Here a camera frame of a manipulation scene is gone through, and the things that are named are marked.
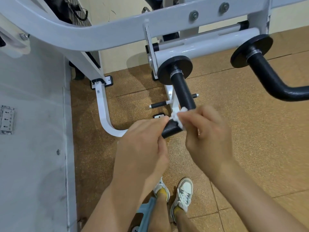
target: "yellow sock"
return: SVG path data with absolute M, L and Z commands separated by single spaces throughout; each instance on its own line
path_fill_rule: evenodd
M 179 210 L 183 210 L 183 209 L 177 205 L 177 206 L 174 208 L 174 215 L 175 215 L 176 212 L 179 211 Z
M 168 194 L 167 194 L 166 190 L 163 187 L 157 192 L 157 194 L 159 194 L 159 193 L 165 194 L 166 201 L 168 200 Z

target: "shoelace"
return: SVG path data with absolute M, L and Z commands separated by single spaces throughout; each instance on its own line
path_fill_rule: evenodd
M 177 193 L 178 193 L 179 200 L 182 203 L 182 205 L 187 207 L 191 203 L 191 199 L 189 198 L 189 193 L 187 193 L 186 191 L 183 191 L 183 193 L 180 193 L 179 189 L 177 189 Z

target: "gym machine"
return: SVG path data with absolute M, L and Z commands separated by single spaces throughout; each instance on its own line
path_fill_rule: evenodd
M 90 79 L 101 124 L 113 136 L 121 137 L 126 130 L 116 130 L 110 122 L 105 87 L 113 84 L 112 77 L 105 77 L 85 52 L 141 40 L 147 41 L 152 79 L 164 84 L 168 96 L 168 101 L 150 108 L 169 104 L 172 113 L 179 112 L 179 106 L 195 109 L 193 98 L 198 94 L 192 95 L 185 82 L 192 72 L 191 59 L 232 48 L 237 48 L 230 60 L 232 66 L 250 66 L 271 96 L 283 101 L 309 100 L 309 86 L 285 85 L 264 58 L 273 43 L 268 35 L 272 9 L 304 0 L 145 0 L 152 11 L 145 7 L 140 15 L 91 27 L 65 23 L 44 1 L 36 1 L 41 7 L 32 0 L 0 0 L 2 23 L 19 28 L 16 35 L 8 30 L 9 24 L 0 25 L 0 50 L 12 57 L 29 53 L 29 35 L 54 45 Z M 244 15 L 248 20 L 198 33 L 200 26 Z M 159 43 L 152 44 L 154 37 Z M 162 136 L 181 131 L 178 121 L 170 119 Z

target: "hand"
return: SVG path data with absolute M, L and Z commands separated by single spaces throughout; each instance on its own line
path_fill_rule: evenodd
M 230 127 L 211 106 L 177 115 L 187 130 L 186 147 L 193 161 L 214 181 L 222 167 L 233 160 Z
M 161 136 L 168 121 L 167 116 L 137 121 L 118 142 L 112 183 L 121 183 L 126 191 L 140 190 L 140 203 L 168 167 L 168 149 Z

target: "right hand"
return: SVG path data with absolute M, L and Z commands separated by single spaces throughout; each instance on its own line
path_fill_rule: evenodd
M 187 130 L 186 147 L 193 161 L 214 181 L 233 162 L 231 128 L 212 106 L 177 115 Z

